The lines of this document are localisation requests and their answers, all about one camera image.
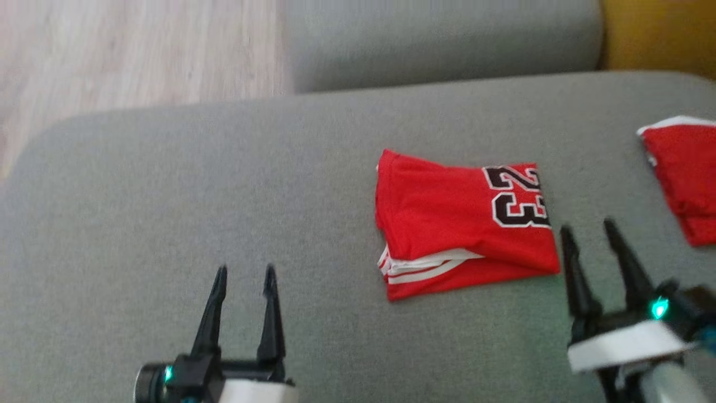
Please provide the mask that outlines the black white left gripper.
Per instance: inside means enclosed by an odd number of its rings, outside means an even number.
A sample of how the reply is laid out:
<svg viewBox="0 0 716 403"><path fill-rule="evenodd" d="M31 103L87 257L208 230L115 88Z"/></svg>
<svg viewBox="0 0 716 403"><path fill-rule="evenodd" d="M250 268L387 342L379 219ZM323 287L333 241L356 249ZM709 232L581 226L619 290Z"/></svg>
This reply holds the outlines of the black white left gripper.
<svg viewBox="0 0 716 403"><path fill-rule="evenodd" d="M218 268L205 304L190 357L172 363L148 363L136 375L135 402L297 402L299 391L286 377L283 319L278 276L268 264L263 286L266 301L258 360L220 360L218 344L228 268Z"/></svg>

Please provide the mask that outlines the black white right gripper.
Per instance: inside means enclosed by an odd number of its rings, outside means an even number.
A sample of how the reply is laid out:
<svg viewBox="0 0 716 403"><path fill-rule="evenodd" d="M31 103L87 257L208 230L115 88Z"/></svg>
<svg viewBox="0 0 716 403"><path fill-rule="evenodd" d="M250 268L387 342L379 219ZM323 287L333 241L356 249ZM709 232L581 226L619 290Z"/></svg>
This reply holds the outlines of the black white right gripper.
<svg viewBox="0 0 716 403"><path fill-rule="evenodd" d="M626 307L648 309L647 319L578 342L567 350L575 373L595 372L609 402L708 402L698 380L685 368L685 353L714 352L714 293L704 285L680 290L675 283L651 303L655 287L611 218L604 219L616 256ZM603 306L594 296L570 226L560 228L563 275L573 331L593 331Z"/></svg>

